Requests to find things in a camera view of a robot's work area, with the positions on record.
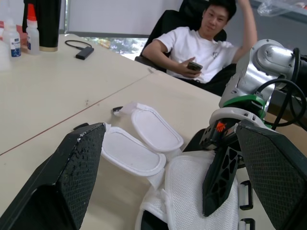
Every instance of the spray bottle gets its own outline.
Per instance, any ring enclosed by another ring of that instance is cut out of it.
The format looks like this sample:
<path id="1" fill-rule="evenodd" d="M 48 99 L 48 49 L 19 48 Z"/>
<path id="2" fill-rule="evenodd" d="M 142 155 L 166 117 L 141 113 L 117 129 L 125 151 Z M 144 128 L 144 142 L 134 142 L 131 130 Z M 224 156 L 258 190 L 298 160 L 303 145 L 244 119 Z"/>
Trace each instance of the spray bottle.
<path id="1" fill-rule="evenodd" d="M 3 41 L 10 48 L 10 59 L 17 60 L 21 56 L 20 35 L 12 18 L 4 22 Z"/>
<path id="2" fill-rule="evenodd" d="M 28 53 L 37 55 L 39 54 L 39 31 L 37 29 L 37 20 L 35 16 L 34 5 L 28 4 L 28 16 L 27 16 L 27 46 Z"/>

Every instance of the man's hand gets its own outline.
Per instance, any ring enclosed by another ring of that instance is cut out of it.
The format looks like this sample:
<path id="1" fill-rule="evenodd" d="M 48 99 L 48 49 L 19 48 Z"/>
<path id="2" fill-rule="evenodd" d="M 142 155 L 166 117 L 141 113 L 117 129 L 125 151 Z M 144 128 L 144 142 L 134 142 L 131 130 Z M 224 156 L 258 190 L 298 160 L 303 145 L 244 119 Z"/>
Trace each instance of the man's hand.
<path id="1" fill-rule="evenodd" d="M 191 69 L 188 69 L 188 64 L 189 62 L 193 61 L 195 57 L 192 57 L 182 63 L 178 63 L 177 68 L 176 68 L 176 73 L 181 74 L 184 77 L 187 78 L 196 78 L 200 76 L 201 72 L 200 71 L 194 71 Z"/>

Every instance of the beige desk surface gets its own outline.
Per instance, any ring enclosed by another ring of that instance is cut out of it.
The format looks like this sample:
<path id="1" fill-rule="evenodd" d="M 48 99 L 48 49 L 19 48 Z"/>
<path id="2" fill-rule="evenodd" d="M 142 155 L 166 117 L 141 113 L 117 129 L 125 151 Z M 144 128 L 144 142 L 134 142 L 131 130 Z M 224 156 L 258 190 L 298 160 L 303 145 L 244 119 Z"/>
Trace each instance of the beige desk surface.
<path id="1" fill-rule="evenodd" d="M 0 73 L 0 154 L 155 71 L 96 45 L 76 59 L 70 39 L 83 40 L 60 35 L 58 52 L 22 53 Z"/>
<path id="2" fill-rule="evenodd" d="M 75 126 L 107 122 L 136 135 L 128 118 L 117 118 L 111 109 L 137 101 L 155 108 L 184 138 L 185 144 L 207 127 L 219 97 L 160 72 L 155 72 L 120 90 L 95 106 L 0 156 L 0 215 L 17 195 L 35 168 L 50 156 Z M 241 173 L 242 181 L 247 175 Z M 82 230 L 132 230 L 148 183 L 100 159 L 96 184 Z M 254 200 L 254 207 L 259 204 Z M 263 209 L 254 210 L 258 227 L 269 222 Z"/>

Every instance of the white bottle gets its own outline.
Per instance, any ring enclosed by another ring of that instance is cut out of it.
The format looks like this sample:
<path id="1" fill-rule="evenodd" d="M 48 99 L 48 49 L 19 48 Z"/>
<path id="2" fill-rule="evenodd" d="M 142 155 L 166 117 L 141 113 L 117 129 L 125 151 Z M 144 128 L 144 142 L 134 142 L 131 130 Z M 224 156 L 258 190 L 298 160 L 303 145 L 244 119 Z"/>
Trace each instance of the white bottle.
<path id="1" fill-rule="evenodd" d="M 27 32 L 27 46 L 28 53 L 37 55 L 39 51 L 39 31 L 37 29 L 37 20 L 35 16 L 35 10 L 33 4 L 28 4 L 28 17 L 27 17 L 28 27 Z"/>
<path id="2" fill-rule="evenodd" d="M 17 32 L 16 24 L 9 18 L 4 22 L 3 41 L 10 48 L 10 59 L 17 60 L 21 56 L 20 35 Z"/>
<path id="3" fill-rule="evenodd" d="M 0 72 L 11 69 L 9 46 L 0 40 Z"/>

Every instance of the man's arm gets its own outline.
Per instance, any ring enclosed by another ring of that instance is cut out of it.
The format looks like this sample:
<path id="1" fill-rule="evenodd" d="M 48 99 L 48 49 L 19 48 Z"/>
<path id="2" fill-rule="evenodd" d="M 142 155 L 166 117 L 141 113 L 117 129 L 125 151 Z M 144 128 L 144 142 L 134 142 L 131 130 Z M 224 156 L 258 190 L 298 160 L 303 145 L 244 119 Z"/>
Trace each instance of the man's arm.
<path id="1" fill-rule="evenodd" d="M 176 72 L 177 62 L 168 58 L 164 53 L 167 52 L 167 47 L 159 40 L 151 42 L 143 51 L 143 56 L 170 71 Z"/>
<path id="2" fill-rule="evenodd" d="M 156 65 L 168 69 L 172 72 L 181 74 L 187 78 L 196 78 L 201 72 L 188 69 L 188 63 L 193 61 L 195 57 L 192 57 L 182 63 L 175 62 L 168 58 L 166 53 L 167 47 L 159 40 L 151 42 L 143 51 L 143 56 L 154 62 Z"/>
<path id="3" fill-rule="evenodd" d="M 244 37 L 243 45 L 240 47 L 233 59 L 233 63 L 237 63 L 252 47 L 257 43 L 257 28 L 252 7 L 249 0 L 238 0 L 243 11 L 244 17 Z"/>

